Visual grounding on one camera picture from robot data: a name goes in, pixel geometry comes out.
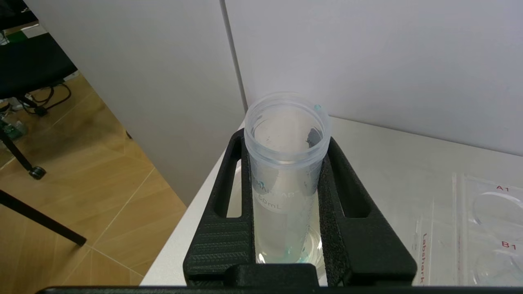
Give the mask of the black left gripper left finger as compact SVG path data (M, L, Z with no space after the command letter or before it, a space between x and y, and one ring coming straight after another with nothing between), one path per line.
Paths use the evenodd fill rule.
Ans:
M227 212L237 162L241 163L241 213ZM227 269L255 262L255 234L250 162L244 129L231 136L208 202L183 261L188 286L222 286Z

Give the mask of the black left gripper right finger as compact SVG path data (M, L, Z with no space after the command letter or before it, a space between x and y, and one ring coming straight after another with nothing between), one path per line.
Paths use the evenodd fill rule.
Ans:
M322 162L318 200L329 287L412 285L415 260L334 138Z

